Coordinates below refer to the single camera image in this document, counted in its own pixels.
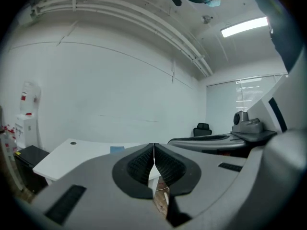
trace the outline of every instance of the fluorescent light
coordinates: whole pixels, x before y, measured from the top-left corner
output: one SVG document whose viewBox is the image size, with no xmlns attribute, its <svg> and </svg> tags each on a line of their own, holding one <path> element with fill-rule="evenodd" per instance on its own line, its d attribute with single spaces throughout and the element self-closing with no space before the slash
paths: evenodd
<svg viewBox="0 0 307 230">
<path fill-rule="evenodd" d="M 247 83 L 247 82 L 257 82 L 257 81 L 261 81 L 261 80 L 262 80 L 262 78 L 246 79 L 246 80 L 236 81 L 236 84 Z"/>
<path fill-rule="evenodd" d="M 221 33 L 223 34 L 223 37 L 228 37 L 240 32 L 244 32 L 250 29 L 258 28 L 261 26 L 268 25 L 267 17 L 254 19 L 251 21 L 242 22 L 240 24 L 236 24 L 230 27 L 227 27 L 225 29 L 221 30 Z"/>
</svg>

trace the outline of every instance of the desk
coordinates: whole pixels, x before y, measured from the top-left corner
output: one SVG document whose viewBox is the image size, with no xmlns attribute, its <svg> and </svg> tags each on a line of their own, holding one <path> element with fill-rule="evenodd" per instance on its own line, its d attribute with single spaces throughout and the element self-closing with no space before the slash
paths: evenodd
<svg viewBox="0 0 307 230">
<path fill-rule="evenodd" d="M 68 139 L 55 148 L 37 166 L 34 173 L 46 178 L 48 184 L 58 180 L 72 171 L 81 163 L 110 153 L 110 147 L 124 147 L 125 149 L 140 145 L 139 143 L 101 143 L 76 139 Z M 148 186 L 156 191 L 160 173 L 154 165 L 149 174 Z"/>
</svg>

